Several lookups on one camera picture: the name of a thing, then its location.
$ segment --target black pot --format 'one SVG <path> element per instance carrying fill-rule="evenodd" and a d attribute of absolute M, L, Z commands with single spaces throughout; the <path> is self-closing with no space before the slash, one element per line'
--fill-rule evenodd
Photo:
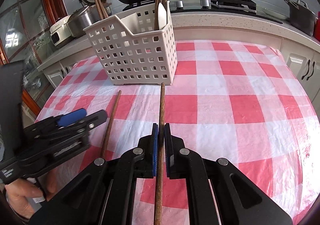
<path fill-rule="evenodd" d="M 312 36 L 316 24 L 316 15 L 309 10 L 308 5 L 301 0 L 298 0 L 297 2 L 292 2 L 290 0 L 284 1 L 290 7 L 290 24 L 307 35 Z"/>

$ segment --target white plastic basket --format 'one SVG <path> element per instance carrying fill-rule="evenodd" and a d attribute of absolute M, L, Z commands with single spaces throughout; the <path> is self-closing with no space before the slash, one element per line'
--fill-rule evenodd
<path fill-rule="evenodd" d="M 167 25 L 153 31 L 154 9 L 155 4 L 130 9 L 84 29 L 113 84 L 172 84 L 177 53 L 170 10 Z M 133 34 L 121 21 L 133 13 L 138 16 L 141 32 L 138 34 Z"/>

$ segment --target stove knob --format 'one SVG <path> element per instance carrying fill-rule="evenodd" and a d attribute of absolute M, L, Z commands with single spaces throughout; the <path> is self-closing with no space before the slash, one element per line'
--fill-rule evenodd
<path fill-rule="evenodd" d="M 176 7 L 177 10 L 183 10 L 183 3 L 182 1 L 175 1 L 174 6 Z"/>
<path fill-rule="evenodd" d="M 203 9 L 209 8 L 209 0 L 200 0 L 200 5 L 202 6 Z"/>

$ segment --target metal pot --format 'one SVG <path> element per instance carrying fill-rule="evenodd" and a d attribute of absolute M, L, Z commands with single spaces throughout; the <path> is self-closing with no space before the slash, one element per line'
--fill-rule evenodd
<path fill-rule="evenodd" d="M 76 10 L 69 18 L 67 27 L 73 37 L 85 35 L 84 28 L 100 20 L 96 6 L 84 6 Z"/>
<path fill-rule="evenodd" d="M 296 3 L 290 0 L 284 1 L 290 7 L 290 24 L 307 35 L 312 36 L 316 24 L 316 15 L 301 0 L 298 0 Z"/>

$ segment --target red and white checkered tablecloth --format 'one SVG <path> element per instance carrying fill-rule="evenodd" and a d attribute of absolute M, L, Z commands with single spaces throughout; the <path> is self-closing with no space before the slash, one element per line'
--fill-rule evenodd
<path fill-rule="evenodd" d="M 179 41 L 173 84 L 166 86 L 165 122 L 203 158 L 229 159 L 292 218 L 320 193 L 320 125 L 305 91 L 270 47 L 229 41 Z M 107 160 L 136 147 L 159 118 L 159 85 L 114 86 L 96 56 L 80 61 L 49 98 L 38 120 L 85 108 L 111 113 L 122 90 Z M 100 152 L 106 124 L 86 152 L 62 164 L 64 186 Z M 138 179 L 132 224 L 152 224 L 155 179 Z M 164 178 L 163 224 L 189 224 L 184 180 Z"/>

